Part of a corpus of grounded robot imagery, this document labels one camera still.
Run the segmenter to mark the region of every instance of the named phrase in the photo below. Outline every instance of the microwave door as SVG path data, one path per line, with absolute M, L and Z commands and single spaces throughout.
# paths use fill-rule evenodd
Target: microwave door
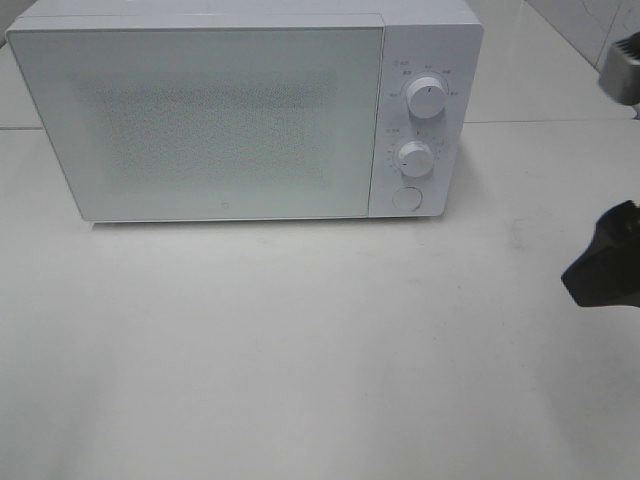
M 368 215 L 381 26 L 18 32 L 91 221 Z

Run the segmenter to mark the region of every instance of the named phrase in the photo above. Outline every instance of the rotary knob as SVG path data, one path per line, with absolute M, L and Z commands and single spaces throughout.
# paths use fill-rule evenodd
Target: rotary knob
M 433 170 L 434 155 L 424 143 L 409 142 L 398 151 L 396 165 L 407 177 L 424 177 Z
M 446 88 L 436 77 L 418 78 L 407 88 L 409 110 L 416 118 L 435 117 L 444 108 L 446 100 Z

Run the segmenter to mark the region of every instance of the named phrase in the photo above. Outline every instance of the microwave oven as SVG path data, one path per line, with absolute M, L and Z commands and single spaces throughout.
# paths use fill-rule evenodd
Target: microwave oven
M 462 0 L 38 0 L 7 40 L 82 218 L 442 214 Z

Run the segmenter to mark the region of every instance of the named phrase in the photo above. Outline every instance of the round button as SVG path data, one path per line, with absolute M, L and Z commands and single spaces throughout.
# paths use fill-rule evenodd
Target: round button
M 434 155 L 422 142 L 409 142 L 396 157 L 396 165 L 407 177 L 424 177 L 433 170 Z
M 409 110 L 417 118 L 432 118 L 444 108 L 447 92 L 435 77 L 421 77 L 407 88 Z
M 422 203 L 422 192 L 414 187 L 401 188 L 393 194 L 393 204 L 398 210 L 413 212 Z

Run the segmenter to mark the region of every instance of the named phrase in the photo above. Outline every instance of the countertop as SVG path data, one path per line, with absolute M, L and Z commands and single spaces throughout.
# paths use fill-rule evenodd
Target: countertop
M 636 479 L 640 313 L 560 282 L 640 123 L 517 0 L 445 215 L 83 222 L 0 50 L 0 478 Z

